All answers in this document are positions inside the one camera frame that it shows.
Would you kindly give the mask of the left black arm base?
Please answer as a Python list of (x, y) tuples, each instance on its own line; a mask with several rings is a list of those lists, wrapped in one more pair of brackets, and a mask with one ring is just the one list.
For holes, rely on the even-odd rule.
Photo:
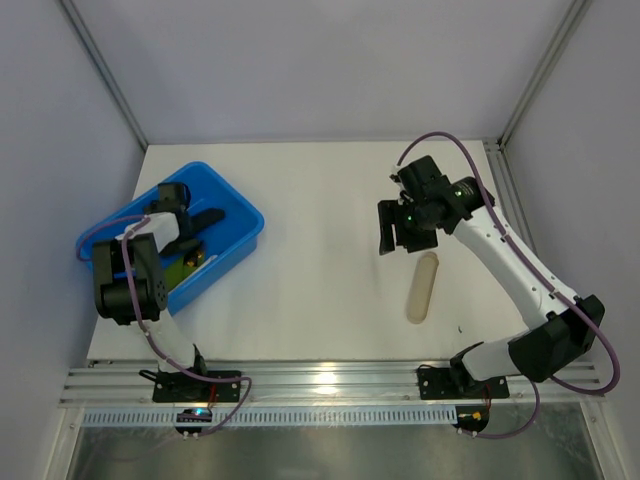
[(152, 381), (154, 403), (237, 403), (240, 399), (241, 376), (238, 370), (209, 370), (207, 376), (215, 382), (195, 380), (183, 373), (151, 372), (141, 370), (139, 374)]

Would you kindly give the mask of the black paper napkin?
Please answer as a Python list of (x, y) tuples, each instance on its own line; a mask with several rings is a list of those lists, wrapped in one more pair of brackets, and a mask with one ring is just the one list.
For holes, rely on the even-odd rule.
[(209, 228), (224, 220), (226, 213), (222, 209), (208, 208), (191, 216), (191, 226), (194, 233)]

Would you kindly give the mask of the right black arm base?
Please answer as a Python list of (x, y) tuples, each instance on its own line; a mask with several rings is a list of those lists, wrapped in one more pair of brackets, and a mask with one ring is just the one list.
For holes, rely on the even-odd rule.
[(426, 364), (416, 369), (416, 377), (422, 400), (483, 400), (510, 397), (505, 377), (476, 381), (466, 374), (456, 373), (450, 367)]

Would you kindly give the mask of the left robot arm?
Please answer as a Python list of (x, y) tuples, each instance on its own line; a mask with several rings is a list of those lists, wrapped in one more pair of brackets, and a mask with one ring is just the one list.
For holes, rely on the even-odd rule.
[(193, 238), (190, 201), (185, 184), (161, 183), (158, 198), (143, 213), (96, 225), (79, 242), (77, 252), (86, 242), (92, 243), (84, 260), (92, 268), (100, 317), (140, 334), (160, 372), (202, 380), (204, 358), (168, 310), (169, 289), (161, 259), (166, 248)]

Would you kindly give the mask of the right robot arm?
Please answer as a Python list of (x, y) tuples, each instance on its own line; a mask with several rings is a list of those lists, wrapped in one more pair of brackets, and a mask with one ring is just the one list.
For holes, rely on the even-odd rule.
[(456, 354), (449, 375), (460, 392), (497, 377), (539, 383), (586, 353), (605, 313), (594, 295), (578, 295), (545, 267), (508, 226), (494, 197), (473, 176), (452, 182), (430, 156), (396, 169), (395, 200), (377, 205), (382, 255), (401, 247), (431, 250), (439, 234), (464, 245), (504, 289), (526, 326), (511, 337)]

